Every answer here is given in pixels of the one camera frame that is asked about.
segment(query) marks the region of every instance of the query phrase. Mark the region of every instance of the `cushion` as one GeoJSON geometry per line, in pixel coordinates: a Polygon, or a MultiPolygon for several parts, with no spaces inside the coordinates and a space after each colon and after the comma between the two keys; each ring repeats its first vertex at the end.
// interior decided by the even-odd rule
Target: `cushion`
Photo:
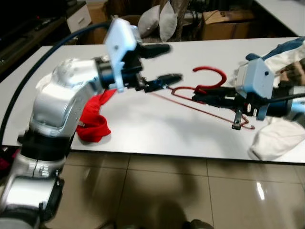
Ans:
{"type": "Polygon", "coordinates": [[[160,5],[157,5],[144,12],[140,17],[138,29],[142,38],[150,35],[158,27],[159,14],[160,5]]]}
{"type": "Polygon", "coordinates": [[[162,42],[167,42],[175,33],[177,21],[177,14],[173,11],[168,1],[161,10],[159,19],[160,38],[162,42]]]}

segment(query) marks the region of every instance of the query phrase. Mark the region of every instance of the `red cloth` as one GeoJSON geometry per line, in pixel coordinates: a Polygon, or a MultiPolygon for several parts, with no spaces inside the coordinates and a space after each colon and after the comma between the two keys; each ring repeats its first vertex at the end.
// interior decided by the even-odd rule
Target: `red cloth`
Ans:
{"type": "Polygon", "coordinates": [[[100,115],[100,107],[105,104],[116,92],[116,89],[106,90],[91,98],[85,105],[76,132],[81,140],[86,142],[99,142],[102,137],[111,133],[106,119],[100,115]]]}

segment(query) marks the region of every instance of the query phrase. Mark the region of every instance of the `red wire hanger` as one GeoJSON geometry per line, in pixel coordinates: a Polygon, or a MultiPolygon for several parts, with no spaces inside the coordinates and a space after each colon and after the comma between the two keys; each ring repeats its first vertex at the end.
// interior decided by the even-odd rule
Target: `red wire hanger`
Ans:
{"type": "MultiPolygon", "coordinates": [[[[196,67],[193,69],[193,72],[197,72],[197,71],[200,71],[200,70],[210,70],[210,71],[213,71],[213,72],[216,72],[218,73],[220,76],[221,76],[221,80],[214,84],[214,85],[198,85],[196,87],[188,87],[188,86],[180,86],[180,87],[175,87],[175,88],[172,88],[172,87],[167,87],[169,90],[171,90],[171,94],[174,95],[174,96],[177,96],[179,98],[182,98],[182,99],[186,99],[186,100],[189,100],[189,101],[192,101],[192,102],[195,102],[195,103],[199,103],[199,104],[205,104],[203,102],[199,102],[199,101],[194,101],[192,100],[191,98],[188,98],[186,96],[183,96],[183,95],[179,95],[177,93],[177,91],[179,90],[192,90],[192,91],[196,91],[196,92],[200,92],[200,93],[203,93],[203,94],[207,94],[207,92],[204,90],[204,89],[211,89],[211,88],[218,88],[218,87],[221,87],[227,80],[227,76],[226,74],[218,69],[218,68],[214,68],[214,67],[211,67],[211,66],[200,66],[200,67],[196,67]]],[[[202,112],[202,113],[205,113],[207,115],[211,115],[215,118],[219,118],[221,120],[224,120],[224,121],[227,121],[229,123],[234,123],[233,121],[227,119],[227,118],[224,118],[224,117],[221,117],[219,115],[216,115],[216,114],[213,114],[213,113],[210,113],[208,111],[204,111],[204,110],[201,110],[201,109],[197,109],[195,107],[192,107],[192,106],[189,106],[189,105],[186,105],[186,104],[183,104],[183,103],[180,103],[178,101],[175,101],[173,99],[169,99],[165,96],[162,96],[162,95],[159,95],[157,93],[152,93],[153,95],[159,97],[159,98],[162,98],[162,99],[165,99],[167,101],[170,101],[170,102],[173,102],[173,103],[176,103],[176,104],[179,104],[179,105],[182,105],[182,106],[186,106],[188,108],[191,108],[193,110],[196,110],[196,111],[199,111],[199,112],[202,112]]],[[[242,119],[244,120],[244,122],[241,123],[241,127],[245,128],[245,129],[250,129],[250,130],[254,130],[255,127],[253,125],[251,126],[246,126],[248,123],[249,123],[249,120],[243,115],[242,116],[242,119]]]]}

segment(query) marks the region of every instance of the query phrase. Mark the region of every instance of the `black cable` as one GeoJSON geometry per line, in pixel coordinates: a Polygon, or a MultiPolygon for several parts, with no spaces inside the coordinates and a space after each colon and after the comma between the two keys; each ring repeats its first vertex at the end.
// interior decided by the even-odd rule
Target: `black cable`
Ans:
{"type": "Polygon", "coordinates": [[[291,94],[279,98],[274,98],[274,99],[266,99],[266,104],[272,104],[272,103],[277,103],[285,100],[291,100],[291,99],[296,99],[296,98],[301,98],[305,97],[305,93],[299,93],[299,94],[291,94]]]}
{"type": "MultiPolygon", "coordinates": [[[[72,38],[91,31],[91,30],[95,30],[97,28],[109,28],[110,23],[109,22],[102,22],[102,23],[98,23],[98,24],[93,24],[91,26],[85,27],[81,30],[78,30],[72,34],[70,34],[69,36],[65,37],[64,39],[62,39],[60,42],[58,42],[56,45],[54,45],[51,49],[49,49],[36,63],[35,65],[29,70],[29,72],[25,75],[25,77],[22,79],[22,81],[20,82],[20,84],[18,85],[13,97],[10,100],[10,103],[8,105],[8,108],[6,109],[5,115],[3,117],[2,123],[1,123],[1,128],[0,128],[0,146],[2,146],[3,143],[3,137],[4,137],[4,131],[6,128],[6,124],[9,120],[11,111],[13,110],[13,107],[18,99],[18,96],[20,94],[20,92],[22,91],[24,85],[27,83],[27,81],[31,78],[31,76],[36,72],[36,70],[57,50],[59,49],[62,45],[64,45],[66,42],[68,42],[69,40],[71,40],[72,38]]],[[[5,152],[2,151],[2,149],[0,148],[0,156],[2,156],[5,152]]]]}

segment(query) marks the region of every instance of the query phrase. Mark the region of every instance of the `cardboard box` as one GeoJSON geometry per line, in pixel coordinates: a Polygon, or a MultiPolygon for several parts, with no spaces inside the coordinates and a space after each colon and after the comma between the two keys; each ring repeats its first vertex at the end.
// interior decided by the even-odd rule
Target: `cardboard box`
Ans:
{"type": "Polygon", "coordinates": [[[248,38],[253,22],[254,15],[249,10],[204,12],[202,40],[248,38]]]}
{"type": "MultiPolygon", "coordinates": [[[[105,2],[87,3],[89,14],[93,24],[108,20],[105,2]]],[[[103,28],[95,29],[87,38],[87,44],[103,44],[107,31],[103,28]]]]}

